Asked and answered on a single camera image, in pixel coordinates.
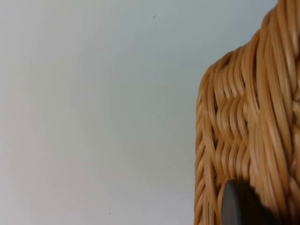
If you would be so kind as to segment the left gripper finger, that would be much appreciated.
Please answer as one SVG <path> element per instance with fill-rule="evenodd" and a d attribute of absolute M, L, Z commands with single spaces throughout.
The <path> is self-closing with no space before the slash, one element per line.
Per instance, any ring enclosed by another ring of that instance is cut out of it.
<path fill-rule="evenodd" d="M 223 225 L 283 225 L 264 207 L 254 189 L 242 180 L 225 183 L 221 206 Z"/>

